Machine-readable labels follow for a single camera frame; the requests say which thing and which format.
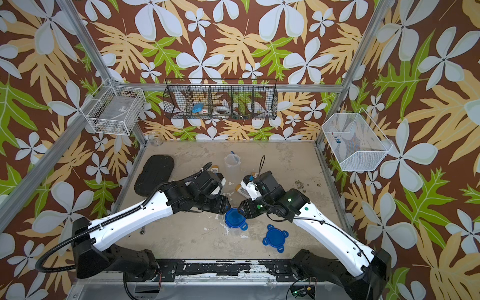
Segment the white bottle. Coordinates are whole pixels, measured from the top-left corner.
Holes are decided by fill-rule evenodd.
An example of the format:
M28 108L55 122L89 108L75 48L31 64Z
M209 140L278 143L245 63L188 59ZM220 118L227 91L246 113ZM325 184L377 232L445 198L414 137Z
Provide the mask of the white bottle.
M247 199L250 198L250 195L249 195L248 191L244 187L242 187L241 185L236 187L236 191L240 195L244 196L245 198L247 198Z

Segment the blue lid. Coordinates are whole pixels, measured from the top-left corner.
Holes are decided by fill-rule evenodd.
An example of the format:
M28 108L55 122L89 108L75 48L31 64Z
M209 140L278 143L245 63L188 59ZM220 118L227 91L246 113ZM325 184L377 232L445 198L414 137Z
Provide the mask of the blue lid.
M231 208L225 215L225 223L228 228L246 231L248 224L246 218L239 213L237 208Z
M266 236L262 239L264 246L271 246L277 252L283 253L285 251L286 239L290 236L289 232L280 230L272 224L267 225Z

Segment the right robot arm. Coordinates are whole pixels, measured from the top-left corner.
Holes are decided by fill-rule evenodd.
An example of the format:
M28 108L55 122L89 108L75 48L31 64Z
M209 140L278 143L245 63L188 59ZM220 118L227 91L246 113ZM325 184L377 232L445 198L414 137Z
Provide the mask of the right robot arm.
M291 261L297 278L316 278L338 285L352 300L380 298L391 276L387 251L373 250L350 236L301 191L285 191L271 171L256 177L247 175L241 186L249 195L238 207L245 218L274 214L305 230L334 255L328 259L302 249Z

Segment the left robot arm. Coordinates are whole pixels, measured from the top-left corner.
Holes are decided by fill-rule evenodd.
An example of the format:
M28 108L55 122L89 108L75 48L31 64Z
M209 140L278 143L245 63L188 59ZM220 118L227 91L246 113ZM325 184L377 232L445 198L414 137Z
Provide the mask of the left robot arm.
M118 271L150 280L155 277L158 263L152 251L135 251L118 246L117 241L132 232L168 218L176 213L214 213L223 215L231 205L222 194L226 183L220 172L210 170L211 163L179 181L163 182L148 197L122 211L102 219L76 220L72 236L45 252L35 265L41 273L61 273L74 270L79 279L90 278L103 271ZM72 247L74 263L61 267L46 267L47 259L58 251Z

